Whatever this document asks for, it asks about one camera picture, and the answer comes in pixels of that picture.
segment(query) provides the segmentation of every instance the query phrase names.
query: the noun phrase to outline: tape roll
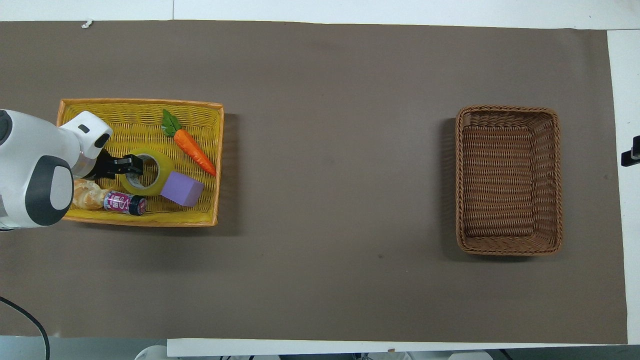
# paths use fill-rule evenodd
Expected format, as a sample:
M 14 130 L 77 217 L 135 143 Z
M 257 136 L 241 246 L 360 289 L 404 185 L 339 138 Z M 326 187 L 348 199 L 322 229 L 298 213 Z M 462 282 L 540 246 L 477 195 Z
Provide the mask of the tape roll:
M 120 174 L 118 178 L 122 186 L 133 195 L 160 195 L 166 180 L 169 178 L 169 174 L 173 172 L 173 161 L 167 155 L 145 147 L 135 149 L 129 154 L 139 157 L 144 163 L 148 161 L 155 162 L 158 169 L 157 176 L 151 185 L 144 186 L 140 183 L 140 178 L 136 174 Z

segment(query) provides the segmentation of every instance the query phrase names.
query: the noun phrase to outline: green leaves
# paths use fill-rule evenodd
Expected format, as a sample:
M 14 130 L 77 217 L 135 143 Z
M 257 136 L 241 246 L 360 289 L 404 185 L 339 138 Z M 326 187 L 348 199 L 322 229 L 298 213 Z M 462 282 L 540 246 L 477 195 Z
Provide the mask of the green leaves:
M 173 137 L 176 131 L 182 129 L 182 126 L 180 126 L 178 118 L 173 116 L 167 109 L 163 109 L 162 114 L 162 131 L 166 136 Z

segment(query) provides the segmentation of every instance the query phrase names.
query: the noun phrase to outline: purple foam cube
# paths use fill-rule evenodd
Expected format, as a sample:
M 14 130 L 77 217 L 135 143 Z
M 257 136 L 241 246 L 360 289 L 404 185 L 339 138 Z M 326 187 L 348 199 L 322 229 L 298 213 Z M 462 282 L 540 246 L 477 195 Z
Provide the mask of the purple foam cube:
M 204 184 L 179 172 L 171 172 L 160 195 L 182 206 L 195 206 Z

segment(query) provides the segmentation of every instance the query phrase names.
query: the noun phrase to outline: orange carrot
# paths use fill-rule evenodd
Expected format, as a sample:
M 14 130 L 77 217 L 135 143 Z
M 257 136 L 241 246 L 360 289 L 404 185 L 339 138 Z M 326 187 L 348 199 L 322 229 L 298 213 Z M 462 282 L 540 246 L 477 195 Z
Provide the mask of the orange carrot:
M 193 136 L 182 128 L 178 118 L 169 111 L 163 110 L 162 130 L 166 136 L 173 137 L 173 141 L 184 151 L 193 161 L 209 174 L 216 175 L 216 167 L 202 151 Z

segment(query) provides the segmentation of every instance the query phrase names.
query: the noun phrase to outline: toy bread roll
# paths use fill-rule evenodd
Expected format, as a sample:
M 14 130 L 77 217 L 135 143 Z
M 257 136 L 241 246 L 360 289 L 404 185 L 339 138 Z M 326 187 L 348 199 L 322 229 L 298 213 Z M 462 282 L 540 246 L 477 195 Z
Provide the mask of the toy bread roll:
M 100 209 L 103 206 L 104 197 L 109 190 L 103 190 L 93 181 L 74 180 L 74 205 L 81 209 Z

